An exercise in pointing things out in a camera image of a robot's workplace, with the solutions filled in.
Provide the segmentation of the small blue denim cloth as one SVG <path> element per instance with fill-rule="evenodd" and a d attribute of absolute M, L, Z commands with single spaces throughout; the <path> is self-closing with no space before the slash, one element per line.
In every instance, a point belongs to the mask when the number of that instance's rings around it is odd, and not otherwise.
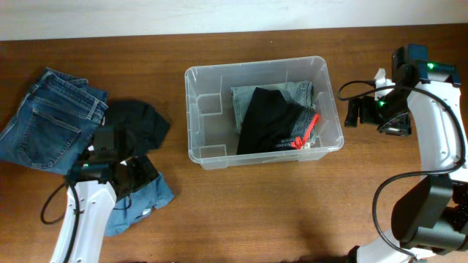
<path fill-rule="evenodd" d="M 116 203 L 107 221 L 105 236 L 112 237 L 125 232 L 131 225 L 150 216 L 153 209 L 168 205 L 174 197 L 164 175 L 158 172 L 155 180 Z"/>

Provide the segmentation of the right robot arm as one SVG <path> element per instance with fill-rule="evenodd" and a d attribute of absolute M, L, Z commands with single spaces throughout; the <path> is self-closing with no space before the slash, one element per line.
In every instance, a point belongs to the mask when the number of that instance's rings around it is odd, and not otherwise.
<path fill-rule="evenodd" d="M 467 249 L 467 136 L 460 111 L 456 66 L 431 61 L 423 45 L 392 56 L 392 73 L 380 69 L 370 90 L 347 99 L 345 126 L 373 124 L 383 134 L 417 134 L 419 182 L 393 207 L 391 226 L 354 247 L 348 262 L 425 262 Z"/>

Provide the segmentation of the black red grey garment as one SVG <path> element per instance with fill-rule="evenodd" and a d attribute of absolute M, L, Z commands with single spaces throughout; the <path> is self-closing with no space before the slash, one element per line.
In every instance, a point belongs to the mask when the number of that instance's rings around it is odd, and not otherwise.
<path fill-rule="evenodd" d="M 256 88 L 242 124 L 237 154 L 300 150 L 279 143 L 292 138 L 293 126 L 303 111 L 307 109 L 287 103 L 278 90 Z"/>

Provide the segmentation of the light blue jeans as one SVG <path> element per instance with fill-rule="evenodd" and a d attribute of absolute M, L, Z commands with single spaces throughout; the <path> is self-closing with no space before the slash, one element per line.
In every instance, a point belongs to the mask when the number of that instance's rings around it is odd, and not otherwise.
<path fill-rule="evenodd" d="M 291 132 L 292 138 L 282 140 L 279 145 L 291 147 L 292 149 L 311 148 L 316 140 L 315 125 L 320 119 L 320 115 L 314 111 L 315 106 L 312 102 L 314 96 L 314 86 L 312 82 L 304 80 L 300 82 L 275 83 L 259 86 L 231 87 L 235 114 L 235 130 L 238 134 L 241 133 L 242 124 L 256 88 L 278 90 L 287 103 L 299 104 L 307 109 L 307 111 L 301 113 L 301 116 L 293 126 L 293 131 Z"/>

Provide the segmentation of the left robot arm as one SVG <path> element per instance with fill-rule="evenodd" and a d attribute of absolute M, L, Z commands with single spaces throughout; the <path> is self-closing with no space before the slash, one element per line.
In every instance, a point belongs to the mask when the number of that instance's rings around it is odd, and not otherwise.
<path fill-rule="evenodd" d="M 158 176 L 145 156 L 134 156 L 135 136 L 119 126 L 94 131 L 93 148 L 65 176 L 67 209 L 52 262 L 98 262 L 116 203 Z"/>

